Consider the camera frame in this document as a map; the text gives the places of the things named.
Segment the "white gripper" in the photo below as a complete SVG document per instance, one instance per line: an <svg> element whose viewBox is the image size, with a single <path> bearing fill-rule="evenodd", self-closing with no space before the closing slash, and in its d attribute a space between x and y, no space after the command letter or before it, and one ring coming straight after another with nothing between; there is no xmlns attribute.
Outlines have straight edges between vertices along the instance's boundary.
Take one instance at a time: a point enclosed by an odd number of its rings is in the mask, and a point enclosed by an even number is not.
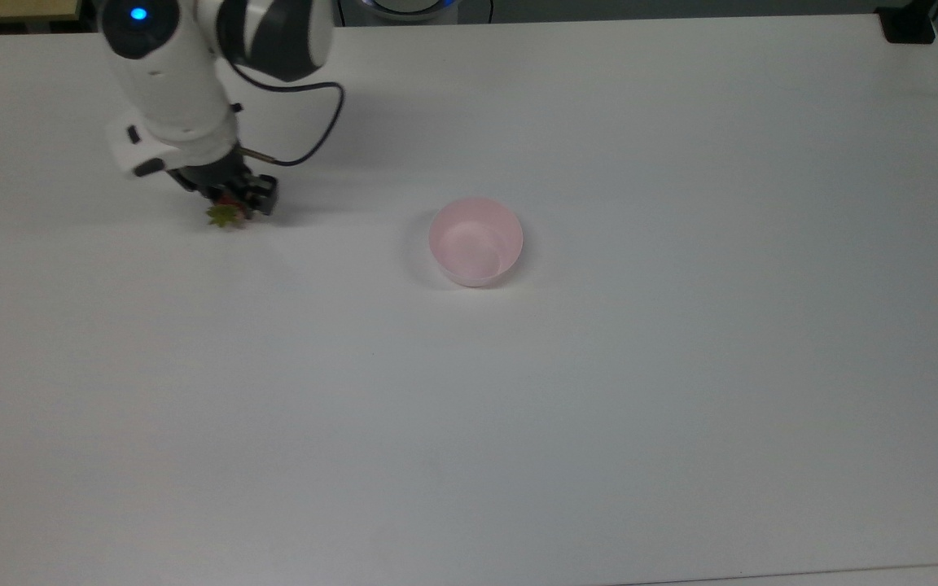
<svg viewBox="0 0 938 586"><path fill-rule="evenodd" d="M116 166L127 177L167 172L173 181L211 203L234 195L245 218L270 216L277 203L277 178L242 170L237 116L225 107L219 120L188 129L166 127L155 134L138 112L124 112L107 123L105 136Z"/></svg>

